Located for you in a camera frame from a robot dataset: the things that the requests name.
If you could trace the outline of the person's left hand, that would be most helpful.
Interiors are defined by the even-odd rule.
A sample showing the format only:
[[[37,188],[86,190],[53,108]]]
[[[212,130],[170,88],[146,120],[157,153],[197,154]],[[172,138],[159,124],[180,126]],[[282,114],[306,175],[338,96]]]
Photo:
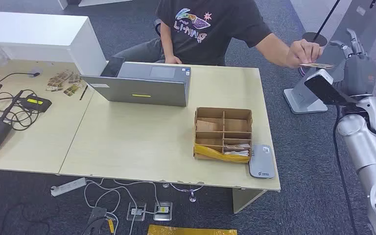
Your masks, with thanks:
[[[323,48],[318,43],[308,42],[305,39],[294,41],[287,53],[285,65],[297,68],[301,64],[315,63],[322,53]]]

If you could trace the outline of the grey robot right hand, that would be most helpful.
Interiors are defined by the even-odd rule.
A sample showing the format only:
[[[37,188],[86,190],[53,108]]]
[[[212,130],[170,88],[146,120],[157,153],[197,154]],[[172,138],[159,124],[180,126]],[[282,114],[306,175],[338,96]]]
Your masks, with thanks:
[[[347,28],[351,38],[351,48],[342,41],[330,41],[344,53],[344,76],[333,86],[348,96],[372,96],[376,84],[376,64],[364,50],[354,30]]]

